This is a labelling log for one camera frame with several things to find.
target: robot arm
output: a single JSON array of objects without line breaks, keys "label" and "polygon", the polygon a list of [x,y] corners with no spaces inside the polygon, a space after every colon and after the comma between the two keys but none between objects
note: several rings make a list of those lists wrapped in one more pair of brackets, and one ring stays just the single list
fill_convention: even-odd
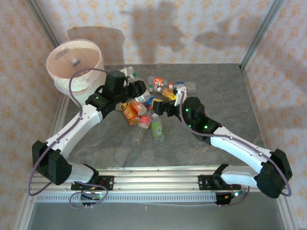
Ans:
[{"label": "robot arm", "polygon": [[37,141],[32,146],[33,165],[47,148],[50,150],[40,161],[36,171],[56,185],[64,182],[97,183],[98,171],[82,164],[66,161],[73,147],[96,124],[101,122],[118,103],[141,96],[146,91],[143,81],[136,81],[124,86],[127,80],[125,74],[113,71],[107,74],[106,82],[87,100],[86,105],[59,133],[49,138],[45,143]]},{"label": "robot arm", "polygon": [[195,138],[229,152],[250,166],[244,170],[236,170],[235,166],[222,164],[213,174],[215,185],[220,188],[232,184],[257,187],[271,198],[282,194],[286,182],[292,177],[288,159],[283,151],[276,149],[273,152],[261,148],[231,133],[226,127],[206,116],[205,107],[197,97],[186,99],[184,88],[174,90],[174,94],[177,95],[176,101],[154,100],[154,112],[158,115],[164,112],[167,116],[175,115],[185,123]]}]

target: wall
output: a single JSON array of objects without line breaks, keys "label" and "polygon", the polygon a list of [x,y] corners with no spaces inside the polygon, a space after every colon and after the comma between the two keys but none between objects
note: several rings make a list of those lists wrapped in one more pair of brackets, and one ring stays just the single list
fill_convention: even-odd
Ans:
[{"label": "wall", "polygon": [[266,146],[287,153],[291,200],[307,229],[307,2],[286,0],[245,72]]},{"label": "wall", "polygon": [[0,1],[0,28],[0,229],[10,230],[60,94],[45,67],[52,47],[24,0]]},{"label": "wall", "polygon": [[38,0],[60,42],[86,38],[105,64],[240,63],[273,0]]}]

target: patterned wallpaper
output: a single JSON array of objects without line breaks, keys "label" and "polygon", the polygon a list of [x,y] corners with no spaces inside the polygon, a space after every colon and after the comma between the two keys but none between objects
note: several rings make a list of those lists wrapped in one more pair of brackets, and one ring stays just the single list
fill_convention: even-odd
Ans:
[{"label": "patterned wallpaper", "polygon": [[0,37],[0,229],[10,230],[60,94],[45,66],[52,47],[24,0],[0,1]]},{"label": "patterned wallpaper", "polygon": [[307,1],[286,0],[245,76],[266,146],[286,152],[292,203],[307,229]]},{"label": "patterned wallpaper", "polygon": [[273,0],[37,0],[60,42],[105,64],[240,63]]}]

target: pile of bottles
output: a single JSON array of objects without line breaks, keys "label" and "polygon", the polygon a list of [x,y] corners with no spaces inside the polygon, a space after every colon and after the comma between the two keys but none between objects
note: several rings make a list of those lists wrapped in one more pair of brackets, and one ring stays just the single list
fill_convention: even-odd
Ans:
[{"label": "pile of bottles", "polygon": [[[139,81],[142,79],[137,77],[132,67],[123,68],[120,70],[125,73],[128,78],[128,83]],[[196,90],[195,82],[176,82],[173,84],[162,78],[149,76],[147,81],[146,92],[133,100],[130,100],[119,105],[120,110],[127,119],[128,123],[132,126],[136,126],[131,133],[131,144],[139,146],[151,127],[153,133],[153,139],[155,143],[164,141],[164,130],[162,126],[162,120],[159,115],[155,114],[152,109],[152,103],[154,96],[151,92],[159,93],[166,100],[175,100],[173,90],[185,86],[187,92],[193,92]]]}]

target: plastic bucket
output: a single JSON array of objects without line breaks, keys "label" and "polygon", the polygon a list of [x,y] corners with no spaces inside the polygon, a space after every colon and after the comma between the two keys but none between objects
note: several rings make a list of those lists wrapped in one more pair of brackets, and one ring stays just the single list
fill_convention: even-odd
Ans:
[{"label": "plastic bucket", "polygon": [[[94,42],[78,39],[63,43],[55,48],[47,58],[47,71],[53,79],[56,88],[70,98],[69,80],[76,72],[75,67],[71,63],[71,60],[74,58],[77,58],[86,67],[104,69],[101,51]],[[104,72],[91,70],[72,80],[72,93],[81,105],[85,105],[86,99],[100,85],[104,85],[105,80],[106,74]]]}]

